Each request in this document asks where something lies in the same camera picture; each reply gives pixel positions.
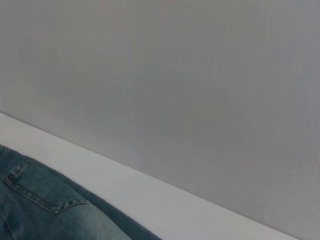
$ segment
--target denim fabric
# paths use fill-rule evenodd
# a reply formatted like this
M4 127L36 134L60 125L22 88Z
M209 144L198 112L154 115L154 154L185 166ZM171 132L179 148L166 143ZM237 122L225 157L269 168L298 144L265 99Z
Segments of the denim fabric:
M0 145L1 240L160 240L42 163Z

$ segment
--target white ledge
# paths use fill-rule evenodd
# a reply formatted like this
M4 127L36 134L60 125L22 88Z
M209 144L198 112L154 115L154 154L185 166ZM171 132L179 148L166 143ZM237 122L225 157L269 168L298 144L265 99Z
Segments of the white ledge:
M2 113L0 144L63 173L164 240L295 239Z

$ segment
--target pocket stitching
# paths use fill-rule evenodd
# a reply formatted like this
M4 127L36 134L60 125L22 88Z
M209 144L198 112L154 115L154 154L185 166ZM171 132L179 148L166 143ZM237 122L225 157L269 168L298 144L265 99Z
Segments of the pocket stitching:
M17 182L14 182L17 175L21 173L23 170L25 170L26 168L28 168L30 165L31 165L30 162L23 162L22 164L15 167L9 174L4 176L2 180L4 181L4 183L6 183L11 189L15 190L17 193L23 195L24 197L36 203L40 207L55 214L58 214L76 205L89 204L89 202L82 199L82 200L69 201L60 206L52 205L51 203L47 202L45 199L38 196L36 193L25 188L23 185Z

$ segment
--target white wall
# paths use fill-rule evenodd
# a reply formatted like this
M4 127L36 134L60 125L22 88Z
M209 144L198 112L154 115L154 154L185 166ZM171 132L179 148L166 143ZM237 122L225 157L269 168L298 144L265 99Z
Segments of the white wall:
M319 12L318 0L3 0L2 111L317 240Z

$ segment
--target white surface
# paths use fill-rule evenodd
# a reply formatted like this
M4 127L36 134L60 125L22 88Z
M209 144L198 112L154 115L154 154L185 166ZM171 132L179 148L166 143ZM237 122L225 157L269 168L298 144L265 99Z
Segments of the white surface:
M294 240L0 113L0 144L60 171L164 240Z
M320 0L0 0L3 112L320 236Z

